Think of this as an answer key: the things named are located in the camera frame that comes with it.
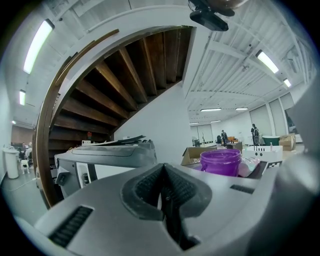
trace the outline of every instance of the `wooden staircase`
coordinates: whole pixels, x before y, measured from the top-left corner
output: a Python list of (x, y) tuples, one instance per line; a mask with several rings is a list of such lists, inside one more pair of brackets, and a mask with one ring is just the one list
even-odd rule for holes
[[(192, 27), (174, 27), (130, 41), (77, 81), (52, 114), (49, 163), (54, 164), (56, 154), (88, 140), (88, 132), (91, 141), (110, 141), (128, 119), (181, 81), (191, 31)], [(39, 171), (48, 184), (49, 176)]]

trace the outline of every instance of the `white chair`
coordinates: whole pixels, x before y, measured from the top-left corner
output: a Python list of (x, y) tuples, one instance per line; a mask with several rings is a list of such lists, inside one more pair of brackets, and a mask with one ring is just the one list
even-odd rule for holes
[(25, 174), (25, 170), (28, 171), (28, 174), (30, 173), (30, 171), (29, 171), (29, 165), (28, 165), (28, 160), (21, 160), (21, 162), (20, 162), (20, 169), (22, 170), (22, 174)]

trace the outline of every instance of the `printer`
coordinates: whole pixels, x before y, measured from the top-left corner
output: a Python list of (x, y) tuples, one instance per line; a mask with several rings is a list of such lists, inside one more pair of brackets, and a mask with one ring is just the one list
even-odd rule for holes
[(154, 143), (144, 136), (89, 144), (54, 156), (56, 184), (66, 198), (89, 183), (157, 163)]

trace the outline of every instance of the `purple cup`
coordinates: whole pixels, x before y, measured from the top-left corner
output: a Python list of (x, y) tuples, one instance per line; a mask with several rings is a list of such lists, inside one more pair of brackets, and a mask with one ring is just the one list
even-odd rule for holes
[(218, 149), (202, 152), (200, 155), (201, 171), (225, 176), (237, 177), (241, 152), (237, 149)]

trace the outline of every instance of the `ceiling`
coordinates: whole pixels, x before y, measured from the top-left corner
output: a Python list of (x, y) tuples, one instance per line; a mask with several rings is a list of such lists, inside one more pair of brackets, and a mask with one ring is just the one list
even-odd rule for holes
[[(309, 84), (316, 70), (308, 48), (299, 41), (270, 1), (251, 0), (224, 19), (227, 32), (213, 32), (200, 68), (186, 96), (191, 123), (208, 123), (238, 115), (236, 108), (253, 109)], [(273, 74), (256, 54), (263, 50), (279, 71)], [(201, 112), (201, 109), (222, 108)]]
[[(14, 90), (13, 118), (30, 128), (36, 125), (43, 99), (66, 53), (81, 39), (93, 34), (101, 22), (131, 9), (156, 5), (181, 6), (189, 19), (187, 0), (43, 1), (20, 26), (5, 53), (6, 83)], [(228, 23), (227, 32), (208, 31), (205, 35), (209, 38), (203, 33), (196, 34), (207, 44), (196, 67), (189, 63), (187, 73), (195, 75), (183, 88), (191, 122), (230, 118), (238, 114), (236, 107), (254, 108), (283, 94), (286, 90), (284, 78), (295, 86), (308, 84), (315, 74), (307, 45), (295, 36), (269, 0), (250, 0), (235, 12), (234, 17), (221, 17)], [(41, 48), (31, 74), (27, 75), (23, 65), (29, 46), (47, 18), (55, 29)], [(276, 75), (255, 57), (260, 49), (280, 69)], [(19, 105), (21, 89), (27, 91), (25, 106)], [(200, 112), (204, 108), (218, 107), (222, 108), (219, 112)]]

